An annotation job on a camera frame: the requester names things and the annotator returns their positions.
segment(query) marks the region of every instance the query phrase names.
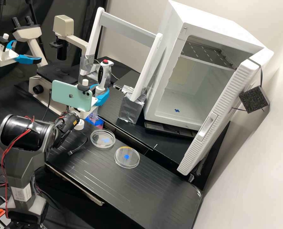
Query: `sticker label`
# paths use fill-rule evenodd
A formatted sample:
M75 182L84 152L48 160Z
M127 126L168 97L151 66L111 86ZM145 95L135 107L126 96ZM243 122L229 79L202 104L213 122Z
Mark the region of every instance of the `sticker label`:
M15 200L27 202L27 200L29 200L30 197L31 197L31 187L30 187L30 184L28 184L23 189L16 188L16 187L11 187L11 191L12 191L12 194L13 194L13 198Z

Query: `open incubator door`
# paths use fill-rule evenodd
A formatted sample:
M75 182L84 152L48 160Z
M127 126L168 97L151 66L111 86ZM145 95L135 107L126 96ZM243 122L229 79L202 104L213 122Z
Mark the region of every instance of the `open incubator door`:
M263 48L250 59L259 63L263 69L272 56L273 51ZM187 175L205 157L233 116L233 108L240 105L239 94L251 88L250 81L259 70L260 67L248 59L239 65L186 151L177 168L180 173Z

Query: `foam sponge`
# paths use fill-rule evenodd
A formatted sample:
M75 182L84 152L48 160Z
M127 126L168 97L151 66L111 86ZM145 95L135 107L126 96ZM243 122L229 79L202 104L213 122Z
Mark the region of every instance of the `foam sponge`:
M247 113L269 105L269 100L261 86L254 87L239 95Z

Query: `blue bracket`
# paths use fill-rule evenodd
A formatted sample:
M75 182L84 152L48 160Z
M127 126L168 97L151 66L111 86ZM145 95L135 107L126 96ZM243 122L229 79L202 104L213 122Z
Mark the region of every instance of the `blue bracket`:
M90 86L90 90L92 91L94 89L94 87L96 87L98 84L94 84L92 86ZM102 106L106 100L109 98L110 96L110 89L107 88L106 92L104 92L104 94L98 95L96 98L98 99L98 101L95 103L94 106Z
M6 48L12 49L12 45L14 42L16 42L16 40L10 41L7 44ZM16 57L14 60L21 64L39 64L42 61L42 57L35 57L35 56L30 56L30 55L25 55L25 54L24 55L19 54L19 56Z
M14 42L16 42L16 40L10 41L10 42L7 44L6 48L12 49L12 44L13 44Z

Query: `black platform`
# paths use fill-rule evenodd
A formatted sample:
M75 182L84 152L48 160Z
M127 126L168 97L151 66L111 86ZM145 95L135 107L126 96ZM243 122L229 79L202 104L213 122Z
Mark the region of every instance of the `black platform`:
M83 132L89 136L95 129L86 123ZM71 133L67 142L48 153L47 163L143 228L192 227L202 199L197 188L144 155L137 167L120 167L114 153L126 145L119 140L109 149L99 149L89 141L83 150L68 156L80 138L81 134Z

